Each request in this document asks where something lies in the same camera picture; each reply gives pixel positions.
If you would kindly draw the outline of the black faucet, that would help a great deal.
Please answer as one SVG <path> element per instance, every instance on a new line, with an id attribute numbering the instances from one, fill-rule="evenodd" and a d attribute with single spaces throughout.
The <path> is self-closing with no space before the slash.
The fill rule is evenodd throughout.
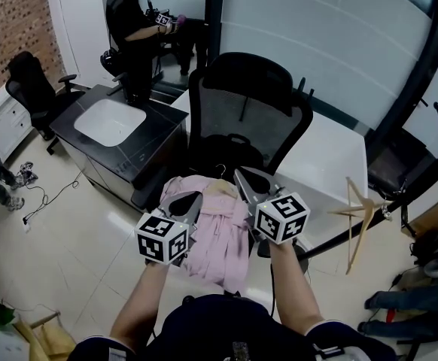
<path id="1" fill-rule="evenodd" d="M 313 97 L 315 90 L 314 89 L 307 90 L 306 89 L 306 78 L 302 77 L 300 80 L 300 83 L 297 87 L 297 93 L 304 98 L 310 99 L 311 97 Z"/>
<path id="2" fill-rule="evenodd" d="M 118 93 L 119 91 L 123 92 L 123 97 L 128 104 L 132 104 L 135 101 L 134 93 L 131 89 L 131 83 L 129 79 L 129 74 L 127 72 L 123 72 L 116 76 L 113 80 L 113 82 L 118 83 L 116 87 L 110 89 L 107 92 L 107 96 L 112 96 L 115 93 Z"/>

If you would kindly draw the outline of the black floor equipment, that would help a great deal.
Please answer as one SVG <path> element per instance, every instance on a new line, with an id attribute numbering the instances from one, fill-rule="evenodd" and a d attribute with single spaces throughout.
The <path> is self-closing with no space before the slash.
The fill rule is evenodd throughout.
<path id="1" fill-rule="evenodd" d="M 401 231 L 412 239 L 409 246 L 410 254 L 415 258 L 414 263 L 422 269 L 429 278 L 438 278 L 438 230 L 433 229 L 421 236 L 415 234 L 408 222 L 407 207 L 401 208 Z"/>

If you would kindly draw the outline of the person's navy shirt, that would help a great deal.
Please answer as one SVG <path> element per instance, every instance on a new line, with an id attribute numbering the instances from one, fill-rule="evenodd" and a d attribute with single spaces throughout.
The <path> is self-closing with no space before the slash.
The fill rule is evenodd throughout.
<path id="1" fill-rule="evenodd" d="M 176 308 L 142 350 L 93 336 L 67 361 L 397 361 L 397 355 L 339 321 L 318 323 L 301 335 L 256 302 L 208 295 Z"/>

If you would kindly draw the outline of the white table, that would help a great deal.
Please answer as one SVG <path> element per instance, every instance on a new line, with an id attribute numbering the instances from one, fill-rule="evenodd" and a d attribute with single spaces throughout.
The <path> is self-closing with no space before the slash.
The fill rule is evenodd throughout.
<path id="1" fill-rule="evenodd" d="M 345 208 L 349 177 L 368 196 L 367 158 L 362 136 L 313 113 L 312 123 L 275 173 L 287 190 L 298 193 L 311 210 L 299 242 L 311 250 L 347 229 L 345 217 L 331 211 Z"/>

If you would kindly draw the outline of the white sink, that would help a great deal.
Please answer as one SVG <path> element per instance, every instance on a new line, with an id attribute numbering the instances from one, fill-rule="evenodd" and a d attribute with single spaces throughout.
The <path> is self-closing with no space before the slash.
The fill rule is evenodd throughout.
<path id="1" fill-rule="evenodd" d="M 111 99 L 101 99 L 76 119 L 74 127 L 104 147 L 116 147 L 146 118 L 147 114 L 142 109 Z"/>

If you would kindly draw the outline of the person's right forearm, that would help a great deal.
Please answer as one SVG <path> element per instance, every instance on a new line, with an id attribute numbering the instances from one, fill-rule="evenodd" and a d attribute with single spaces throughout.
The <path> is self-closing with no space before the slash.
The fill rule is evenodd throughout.
<path id="1" fill-rule="evenodd" d="M 275 299 L 281 323 L 305 335 L 324 320 L 293 245 L 269 243 Z"/>

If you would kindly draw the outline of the black counter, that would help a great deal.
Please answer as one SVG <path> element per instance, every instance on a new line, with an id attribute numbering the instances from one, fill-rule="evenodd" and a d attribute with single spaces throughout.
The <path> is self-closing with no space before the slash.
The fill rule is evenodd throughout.
<path id="1" fill-rule="evenodd" d="M 178 174 L 187 158 L 187 113 L 149 100 L 131 106 L 146 120 L 121 144 L 104 147 L 81 134 L 75 121 L 101 99 L 127 104 L 123 92 L 96 85 L 70 105 L 50 125 L 85 178 L 131 207 L 144 211 L 158 203 L 163 184 Z"/>

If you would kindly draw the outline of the black-framed glass partition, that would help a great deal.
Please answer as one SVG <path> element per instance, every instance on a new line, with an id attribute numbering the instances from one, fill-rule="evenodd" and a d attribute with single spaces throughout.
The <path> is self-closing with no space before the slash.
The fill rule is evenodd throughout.
<path id="1" fill-rule="evenodd" d="M 254 53 L 375 129 L 398 98 L 430 30 L 409 0 L 224 0 L 221 51 Z"/>

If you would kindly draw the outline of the pink shirt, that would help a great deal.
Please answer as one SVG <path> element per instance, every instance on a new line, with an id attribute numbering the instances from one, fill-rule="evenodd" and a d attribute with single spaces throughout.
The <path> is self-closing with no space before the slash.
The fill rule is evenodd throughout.
<path id="1" fill-rule="evenodd" d="M 213 180 L 201 175 L 174 177 L 164 185 L 160 200 L 190 191 L 202 194 Z M 228 196 L 203 195 L 193 233 L 196 243 L 181 265 L 187 275 L 229 293 L 241 291 L 248 272 L 247 217 L 248 206 L 240 195 L 236 201 Z"/>

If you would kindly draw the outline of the wooden hanger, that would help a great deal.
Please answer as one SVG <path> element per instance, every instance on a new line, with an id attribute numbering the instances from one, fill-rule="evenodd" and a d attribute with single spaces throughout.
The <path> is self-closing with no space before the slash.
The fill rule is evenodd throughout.
<path id="1" fill-rule="evenodd" d="M 224 164 L 218 164 L 217 168 L 222 168 L 222 172 L 218 179 L 214 179 L 202 192 L 204 196 L 228 196 L 235 201 L 239 197 L 239 193 L 236 189 L 233 189 L 233 185 L 227 180 L 223 179 L 224 174 L 227 171 L 227 167 Z"/>
<path id="2" fill-rule="evenodd" d="M 382 202 L 374 202 L 372 199 L 361 194 L 355 182 L 350 177 L 346 177 L 345 179 L 347 183 L 348 207 L 335 211 L 329 211 L 329 214 L 345 216 L 348 218 L 348 267 L 345 274 L 349 275 L 354 267 L 357 256 L 360 253 L 363 236 L 370 227 L 375 212 L 385 212 L 386 219 L 390 220 L 391 213 L 388 211 L 388 206 L 392 203 L 392 201 L 383 200 Z M 361 219 L 360 231 L 357 236 L 357 243 L 354 247 L 354 250 L 351 249 L 351 243 L 353 240 L 353 218 Z"/>

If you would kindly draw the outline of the person's left forearm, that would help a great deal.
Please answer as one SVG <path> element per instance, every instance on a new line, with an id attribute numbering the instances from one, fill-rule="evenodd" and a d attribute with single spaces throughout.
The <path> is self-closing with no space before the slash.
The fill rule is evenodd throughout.
<path id="1" fill-rule="evenodd" d="M 120 310 L 110 336 L 141 352 L 154 330 L 169 267 L 156 262 L 146 265 L 130 297 Z"/>

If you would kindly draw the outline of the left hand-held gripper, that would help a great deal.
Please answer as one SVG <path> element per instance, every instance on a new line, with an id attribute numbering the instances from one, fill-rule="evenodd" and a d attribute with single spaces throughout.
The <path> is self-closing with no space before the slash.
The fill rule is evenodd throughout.
<path id="1" fill-rule="evenodd" d="M 134 228 L 139 253 L 151 262 L 181 266 L 196 243 L 202 201 L 201 193 L 179 193 L 143 214 Z"/>

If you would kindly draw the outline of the black bag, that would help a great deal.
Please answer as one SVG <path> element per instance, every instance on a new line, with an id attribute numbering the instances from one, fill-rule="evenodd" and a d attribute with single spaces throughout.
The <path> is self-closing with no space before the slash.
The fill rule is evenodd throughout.
<path id="1" fill-rule="evenodd" d="M 196 153 L 197 170 L 205 176 L 232 181 L 240 166 L 264 168 L 263 156 L 242 135 L 210 135 L 203 138 Z"/>

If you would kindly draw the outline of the black mesh office chair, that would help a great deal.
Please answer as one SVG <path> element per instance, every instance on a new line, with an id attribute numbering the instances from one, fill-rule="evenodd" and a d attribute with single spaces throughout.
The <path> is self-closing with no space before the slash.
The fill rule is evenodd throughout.
<path id="1" fill-rule="evenodd" d="M 246 137 L 263 156 L 264 168 L 259 170 L 275 174 L 312 123 L 313 111 L 294 90 L 291 74 L 250 53 L 223 53 L 205 69 L 195 70 L 188 93 L 187 158 L 176 176 L 205 176 L 197 170 L 200 141 L 229 134 Z"/>

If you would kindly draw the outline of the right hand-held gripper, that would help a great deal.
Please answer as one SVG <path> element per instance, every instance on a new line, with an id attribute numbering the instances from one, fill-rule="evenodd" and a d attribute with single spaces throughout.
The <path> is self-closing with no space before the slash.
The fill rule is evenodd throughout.
<path id="1" fill-rule="evenodd" d="M 272 175 L 257 168 L 237 168 L 234 183 L 248 204 L 259 203 L 252 214 L 252 232 L 274 244 L 294 240 L 303 232 L 311 211 L 298 193 L 263 202 L 267 196 L 279 194 L 281 185 Z"/>

